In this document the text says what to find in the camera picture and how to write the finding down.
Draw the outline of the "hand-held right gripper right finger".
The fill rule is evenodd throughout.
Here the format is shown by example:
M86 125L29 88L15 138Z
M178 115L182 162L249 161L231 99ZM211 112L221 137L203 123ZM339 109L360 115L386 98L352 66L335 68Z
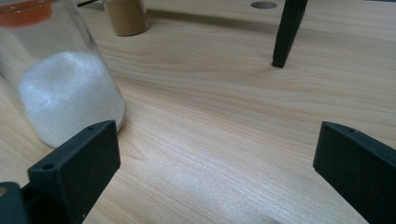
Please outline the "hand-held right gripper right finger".
M313 167L370 224L396 224L396 149L324 121Z

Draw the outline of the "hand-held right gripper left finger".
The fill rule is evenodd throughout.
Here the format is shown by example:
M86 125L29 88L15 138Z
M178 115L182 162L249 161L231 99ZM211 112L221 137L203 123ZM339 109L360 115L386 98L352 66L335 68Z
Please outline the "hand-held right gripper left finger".
M113 120L93 124L28 169L33 224L81 224L120 168Z

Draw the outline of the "glass jar of white powder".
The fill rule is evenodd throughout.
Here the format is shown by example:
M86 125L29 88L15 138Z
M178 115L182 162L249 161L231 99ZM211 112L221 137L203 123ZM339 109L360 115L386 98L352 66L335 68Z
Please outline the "glass jar of white powder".
M74 0L0 0L0 80L40 141L124 122L126 105Z

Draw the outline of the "glass jar of brown powder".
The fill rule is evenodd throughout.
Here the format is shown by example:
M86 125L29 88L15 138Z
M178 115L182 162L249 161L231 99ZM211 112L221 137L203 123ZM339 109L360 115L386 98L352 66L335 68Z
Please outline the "glass jar of brown powder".
M144 0L102 0L102 2L115 35L139 35L149 28Z

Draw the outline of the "black stand leg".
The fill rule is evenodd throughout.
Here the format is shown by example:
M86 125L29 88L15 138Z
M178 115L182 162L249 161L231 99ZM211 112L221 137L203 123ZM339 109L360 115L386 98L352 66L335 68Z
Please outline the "black stand leg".
M286 0L276 34L272 66L283 68L303 20L308 0Z

